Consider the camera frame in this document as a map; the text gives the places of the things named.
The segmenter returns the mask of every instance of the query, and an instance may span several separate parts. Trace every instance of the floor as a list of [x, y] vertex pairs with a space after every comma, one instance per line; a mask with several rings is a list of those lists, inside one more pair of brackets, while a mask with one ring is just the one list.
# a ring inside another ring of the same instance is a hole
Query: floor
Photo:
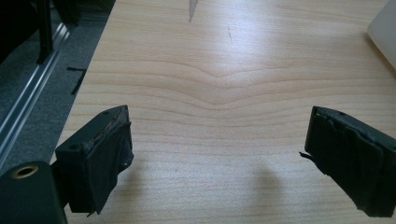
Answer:
[[[82, 18], [61, 50], [49, 80], [21, 133], [0, 167], [0, 175], [8, 169], [28, 161], [50, 161], [71, 106], [72, 94], [81, 78], [81, 72], [68, 67], [86, 69], [105, 28], [108, 13], [90, 5], [78, 6]], [[53, 31], [61, 20], [56, 8], [51, 7]], [[39, 52], [38, 32], [15, 49], [0, 64], [0, 120], [15, 102], [36, 67]]]

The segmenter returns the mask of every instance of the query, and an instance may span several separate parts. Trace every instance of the white object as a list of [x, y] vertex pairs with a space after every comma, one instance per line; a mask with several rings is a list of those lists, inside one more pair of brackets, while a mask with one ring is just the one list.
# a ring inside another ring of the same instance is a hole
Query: white object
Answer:
[[390, 0], [367, 30], [373, 42], [396, 68], [396, 0]]

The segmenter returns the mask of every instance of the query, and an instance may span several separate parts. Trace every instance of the light wooden surface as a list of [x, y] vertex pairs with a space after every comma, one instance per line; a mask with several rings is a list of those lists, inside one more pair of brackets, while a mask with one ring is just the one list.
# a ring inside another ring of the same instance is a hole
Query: light wooden surface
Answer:
[[395, 223], [298, 154], [313, 105], [396, 137], [396, 72], [366, 34], [385, 4], [198, 1], [189, 22], [188, 0], [118, 0], [60, 143], [128, 105], [135, 159], [69, 222]]

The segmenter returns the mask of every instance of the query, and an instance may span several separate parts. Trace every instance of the wood grain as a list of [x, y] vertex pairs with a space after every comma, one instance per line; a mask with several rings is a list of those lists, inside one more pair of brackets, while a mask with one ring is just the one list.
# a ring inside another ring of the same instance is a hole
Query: wood grain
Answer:
[[396, 137], [396, 72], [366, 29], [386, 1], [118, 0], [60, 143], [128, 105], [135, 160], [70, 223], [394, 223], [300, 158], [313, 105]]

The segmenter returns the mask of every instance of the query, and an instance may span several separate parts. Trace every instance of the gray carpet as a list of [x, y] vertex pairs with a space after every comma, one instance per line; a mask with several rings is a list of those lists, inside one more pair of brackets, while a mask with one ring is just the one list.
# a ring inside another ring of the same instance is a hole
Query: gray carpet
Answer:
[[[80, 23], [62, 49], [59, 61], [0, 174], [24, 162], [50, 161], [76, 96], [71, 92], [81, 77], [81, 72], [66, 69], [88, 67], [108, 16], [92, 10], [84, 12], [83, 9], [81, 14]], [[57, 27], [60, 20], [55, 9], [51, 11], [51, 16], [53, 27]], [[35, 69], [38, 43], [36, 32], [0, 64], [0, 120], [3, 120]]]

